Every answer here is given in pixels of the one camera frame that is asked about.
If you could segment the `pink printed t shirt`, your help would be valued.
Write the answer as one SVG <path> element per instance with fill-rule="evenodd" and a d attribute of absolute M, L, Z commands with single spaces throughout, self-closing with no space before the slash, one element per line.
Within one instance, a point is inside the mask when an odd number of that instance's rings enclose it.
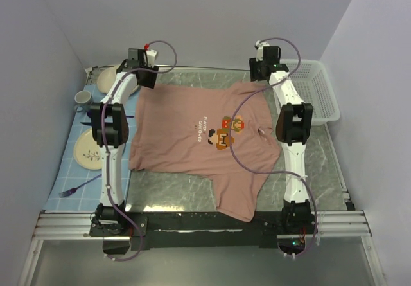
<path fill-rule="evenodd" d="M 220 213 L 248 222 L 281 154 L 261 82 L 142 88 L 128 167 L 210 179 Z"/>

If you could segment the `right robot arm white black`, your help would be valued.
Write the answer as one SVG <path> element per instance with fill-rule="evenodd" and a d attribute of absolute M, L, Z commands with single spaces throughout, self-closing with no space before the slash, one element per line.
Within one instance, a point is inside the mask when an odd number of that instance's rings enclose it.
<path fill-rule="evenodd" d="M 305 151 L 311 132 L 313 106 L 298 94 L 287 65 L 280 63 L 281 48 L 257 41 L 256 57 L 249 59 L 250 79 L 266 80 L 281 106 L 275 135 L 283 149 L 286 190 L 281 226 L 296 233 L 312 221 L 310 194 L 306 187 Z"/>

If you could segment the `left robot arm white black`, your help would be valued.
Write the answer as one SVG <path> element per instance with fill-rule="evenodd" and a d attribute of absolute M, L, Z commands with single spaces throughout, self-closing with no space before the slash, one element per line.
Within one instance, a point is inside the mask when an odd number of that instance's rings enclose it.
<path fill-rule="evenodd" d="M 121 159 L 129 136 L 125 103 L 137 86 L 154 88 L 159 71 L 156 58 L 157 52 L 149 45 L 130 48 L 128 58 L 115 70 L 107 95 L 91 105 L 92 136 L 102 155 L 101 197 L 92 226 L 104 224 L 114 236 L 122 235 L 128 226 L 128 220 L 121 215 L 125 211 Z"/>

